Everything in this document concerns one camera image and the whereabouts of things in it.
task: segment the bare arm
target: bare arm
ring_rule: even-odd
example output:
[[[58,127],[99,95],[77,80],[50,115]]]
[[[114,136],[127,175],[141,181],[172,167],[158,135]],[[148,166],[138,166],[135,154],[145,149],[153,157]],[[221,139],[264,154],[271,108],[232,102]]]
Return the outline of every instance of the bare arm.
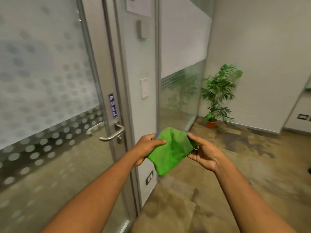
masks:
[[[239,170],[211,142],[189,134],[199,144],[189,158],[213,171],[241,232],[296,232],[278,216],[248,183]]]
[[[102,232],[133,166],[142,164],[155,146],[165,144],[164,140],[151,140],[153,136],[143,136],[133,149],[74,196],[41,233]]]

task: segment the blue sticker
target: blue sticker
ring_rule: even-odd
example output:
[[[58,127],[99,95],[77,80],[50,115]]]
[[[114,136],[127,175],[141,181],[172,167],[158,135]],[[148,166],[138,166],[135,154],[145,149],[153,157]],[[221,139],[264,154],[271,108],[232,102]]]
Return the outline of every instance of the blue sticker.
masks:
[[[114,94],[110,93],[110,94],[108,94],[108,96],[109,96],[109,100],[110,100],[112,115],[114,118],[116,118],[118,116],[118,113],[117,113],[117,109],[116,109]]]

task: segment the green cloth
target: green cloth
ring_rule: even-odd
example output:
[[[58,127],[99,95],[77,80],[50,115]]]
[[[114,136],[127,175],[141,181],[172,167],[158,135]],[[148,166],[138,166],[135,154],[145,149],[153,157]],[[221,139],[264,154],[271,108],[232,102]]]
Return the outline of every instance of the green cloth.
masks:
[[[153,162],[159,176],[169,172],[196,147],[187,132],[171,127],[164,129],[157,139],[166,140],[166,144],[155,148],[147,158]]]

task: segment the glass door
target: glass door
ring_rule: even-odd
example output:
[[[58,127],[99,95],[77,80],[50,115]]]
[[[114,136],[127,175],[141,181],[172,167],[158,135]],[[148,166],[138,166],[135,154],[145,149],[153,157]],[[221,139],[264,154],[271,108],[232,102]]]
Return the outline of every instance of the glass door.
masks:
[[[99,141],[120,110],[101,0],[83,1],[1,0],[0,232],[39,232],[126,151]],[[104,232],[135,215],[128,179]]]

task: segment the silver lever handle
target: silver lever handle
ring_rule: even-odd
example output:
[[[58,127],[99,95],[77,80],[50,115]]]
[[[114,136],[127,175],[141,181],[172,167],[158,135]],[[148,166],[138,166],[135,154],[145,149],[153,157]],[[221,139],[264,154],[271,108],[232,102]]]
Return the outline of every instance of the silver lever handle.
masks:
[[[125,127],[118,124],[119,122],[115,122],[115,129],[120,128],[115,134],[111,135],[110,137],[99,137],[100,141],[111,141],[112,139],[119,137],[121,133],[124,132]]]

